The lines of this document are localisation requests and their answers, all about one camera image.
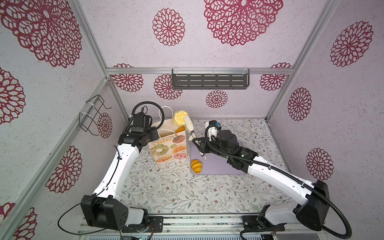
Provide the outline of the small striped croissant bun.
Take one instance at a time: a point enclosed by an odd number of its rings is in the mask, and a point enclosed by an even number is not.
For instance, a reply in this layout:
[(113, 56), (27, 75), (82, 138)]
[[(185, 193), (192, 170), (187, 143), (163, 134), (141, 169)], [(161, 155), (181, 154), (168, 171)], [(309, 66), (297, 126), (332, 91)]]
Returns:
[(201, 173), (203, 169), (203, 164), (199, 160), (192, 160), (191, 161), (191, 168), (194, 173), (199, 174)]

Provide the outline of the pale crusty bread roll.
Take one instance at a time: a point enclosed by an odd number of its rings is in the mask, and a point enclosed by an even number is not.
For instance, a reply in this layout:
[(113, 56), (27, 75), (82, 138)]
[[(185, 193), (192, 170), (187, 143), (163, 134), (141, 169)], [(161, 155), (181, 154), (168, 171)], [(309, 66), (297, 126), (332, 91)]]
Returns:
[(188, 116), (188, 113), (185, 111), (177, 111), (173, 116), (173, 124), (179, 127), (185, 125), (185, 117)]

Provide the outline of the printed paper bread bag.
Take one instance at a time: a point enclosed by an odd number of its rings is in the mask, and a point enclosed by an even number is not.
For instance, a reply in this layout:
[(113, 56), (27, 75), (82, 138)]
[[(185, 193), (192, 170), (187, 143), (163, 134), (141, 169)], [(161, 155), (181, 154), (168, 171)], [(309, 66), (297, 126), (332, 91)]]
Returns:
[(164, 122), (156, 130), (156, 133), (159, 134), (159, 139), (149, 143), (151, 154), (157, 164), (172, 160), (185, 160), (188, 156), (186, 128), (185, 131), (176, 134), (175, 131), (180, 127), (173, 124), (173, 109), (163, 106), (162, 110), (165, 118), (160, 118)]

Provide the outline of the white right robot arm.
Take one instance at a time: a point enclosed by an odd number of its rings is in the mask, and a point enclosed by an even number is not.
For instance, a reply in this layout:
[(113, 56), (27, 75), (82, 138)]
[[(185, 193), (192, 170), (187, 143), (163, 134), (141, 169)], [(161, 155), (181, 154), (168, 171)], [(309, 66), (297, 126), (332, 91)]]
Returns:
[(229, 130), (210, 125), (203, 137), (198, 138), (192, 133), (191, 140), (203, 155), (225, 158), (233, 168), (265, 180), (296, 202), (281, 210), (264, 208), (263, 220), (270, 227), (298, 222), (314, 231), (325, 229), (324, 222), (331, 207), (326, 183), (320, 180), (313, 183), (276, 167), (255, 151), (240, 146), (237, 137)]

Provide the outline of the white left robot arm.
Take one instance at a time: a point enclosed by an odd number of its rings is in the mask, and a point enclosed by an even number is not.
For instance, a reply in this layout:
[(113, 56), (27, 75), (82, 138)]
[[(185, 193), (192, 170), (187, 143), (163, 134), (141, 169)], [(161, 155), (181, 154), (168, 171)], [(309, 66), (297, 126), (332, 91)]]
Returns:
[(81, 209), (90, 227), (116, 231), (129, 226), (139, 231), (149, 227), (147, 210), (128, 208), (121, 200), (124, 181), (134, 161), (142, 148), (158, 139), (159, 135), (152, 127), (151, 116), (134, 114), (132, 120), (133, 123), (119, 137), (114, 159), (103, 180), (92, 195), (85, 195), (81, 200)]

